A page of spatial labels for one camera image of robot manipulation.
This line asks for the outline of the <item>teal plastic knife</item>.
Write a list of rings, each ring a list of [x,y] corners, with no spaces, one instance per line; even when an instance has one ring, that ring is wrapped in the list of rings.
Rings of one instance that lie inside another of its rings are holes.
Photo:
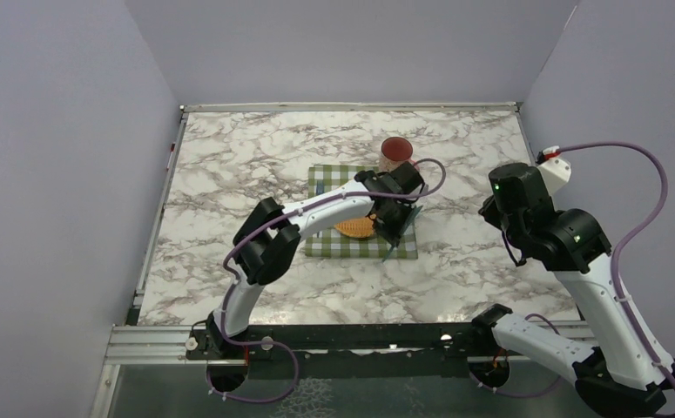
[[[422,206],[414,206],[412,208],[412,211],[407,215],[406,219],[402,223],[401,227],[396,231],[395,239],[394,240],[388,240],[388,243],[390,244],[390,247],[388,249],[388,252],[381,259],[382,263],[384,263],[385,261],[390,259],[391,254],[394,253],[395,250],[401,245],[402,239],[403,239],[404,235],[406,234],[406,231],[409,228],[413,227],[413,224],[415,222],[415,218],[418,216],[421,209],[422,209]]]

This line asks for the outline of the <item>orange woven plate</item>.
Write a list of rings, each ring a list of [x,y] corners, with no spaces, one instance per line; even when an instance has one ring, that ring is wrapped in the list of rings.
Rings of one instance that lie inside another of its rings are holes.
[[[342,221],[334,229],[350,239],[369,239],[375,235],[374,218],[362,217]]]

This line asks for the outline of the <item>pink ceramic mug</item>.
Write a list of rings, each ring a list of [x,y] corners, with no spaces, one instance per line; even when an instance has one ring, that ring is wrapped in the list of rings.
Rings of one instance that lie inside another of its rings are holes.
[[[381,143],[378,168],[381,172],[391,172],[402,163],[412,159],[414,148],[402,137],[390,137]]]

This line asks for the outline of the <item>green white checkered cloth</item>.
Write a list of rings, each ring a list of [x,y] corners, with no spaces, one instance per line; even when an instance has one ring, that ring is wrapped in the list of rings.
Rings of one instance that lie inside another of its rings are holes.
[[[307,196],[309,198],[316,196],[318,185],[321,185],[321,191],[330,192],[351,180],[357,172],[366,170],[377,171],[377,166],[313,165],[307,172]],[[400,245],[394,249],[391,249],[391,245],[377,234],[364,239],[349,238],[331,227],[306,239],[303,250],[307,257],[315,258],[380,260],[419,258],[413,226],[406,230]]]

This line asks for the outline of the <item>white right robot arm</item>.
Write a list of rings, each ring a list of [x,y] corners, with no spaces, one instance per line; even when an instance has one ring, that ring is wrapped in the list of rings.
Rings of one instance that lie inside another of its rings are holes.
[[[541,165],[501,165],[489,173],[492,194],[480,214],[524,260],[540,261],[576,302],[593,343],[580,343],[495,304],[476,316],[472,347],[481,354],[522,354],[567,380],[603,417],[657,417],[675,390],[675,358],[657,342],[612,273],[611,243],[596,218],[554,207],[567,184],[561,159]]]

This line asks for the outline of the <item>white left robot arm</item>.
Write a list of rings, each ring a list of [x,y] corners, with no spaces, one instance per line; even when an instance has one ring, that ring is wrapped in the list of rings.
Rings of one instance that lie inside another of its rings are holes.
[[[295,203],[261,200],[222,262],[233,280],[206,320],[209,347],[224,358],[238,353],[263,289],[289,270],[300,244],[316,233],[366,219],[374,234],[399,246],[415,217],[415,202],[427,195],[424,186],[419,171],[405,162],[391,172],[360,171],[330,192]]]

